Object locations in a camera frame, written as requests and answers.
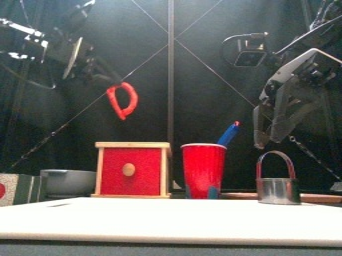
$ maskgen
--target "gray bowl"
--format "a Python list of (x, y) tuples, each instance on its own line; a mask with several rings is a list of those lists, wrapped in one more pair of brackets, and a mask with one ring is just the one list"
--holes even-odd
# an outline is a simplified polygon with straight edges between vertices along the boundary
[(46, 197), (89, 196), (94, 191), (96, 172), (45, 169), (40, 176), (46, 178)]

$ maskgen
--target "box lid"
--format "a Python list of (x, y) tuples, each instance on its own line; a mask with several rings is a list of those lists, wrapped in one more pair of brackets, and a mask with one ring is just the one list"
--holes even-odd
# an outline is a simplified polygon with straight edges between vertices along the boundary
[(96, 142), (96, 148), (165, 148), (171, 154), (168, 142)]

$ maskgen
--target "white table surface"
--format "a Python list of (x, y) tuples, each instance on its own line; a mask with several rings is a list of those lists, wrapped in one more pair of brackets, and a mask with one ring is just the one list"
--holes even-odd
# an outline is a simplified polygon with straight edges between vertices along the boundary
[(342, 247), (342, 208), (74, 198), (0, 208), (0, 239)]

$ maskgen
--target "gray container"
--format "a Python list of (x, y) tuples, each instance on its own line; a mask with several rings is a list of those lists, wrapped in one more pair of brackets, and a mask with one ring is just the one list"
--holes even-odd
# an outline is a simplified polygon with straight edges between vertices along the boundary
[(81, 170), (45, 169), (40, 176), (46, 177), (46, 197), (69, 198), (89, 196), (94, 190), (96, 173)]
[[(267, 154), (276, 154), (283, 158), (290, 178), (261, 178), (261, 161)], [(259, 203), (300, 204), (299, 183), (295, 179), (294, 165), (288, 156), (280, 151), (269, 151), (257, 159), (256, 192)]]

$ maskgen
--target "round knob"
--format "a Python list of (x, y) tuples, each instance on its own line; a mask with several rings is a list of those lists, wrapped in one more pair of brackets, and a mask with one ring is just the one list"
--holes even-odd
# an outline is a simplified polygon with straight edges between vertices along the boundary
[(123, 166), (123, 175), (129, 177), (132, 176), (135, 173), (135, 166), (133, 164), (131, 163), (127, 163), (124, 166)]

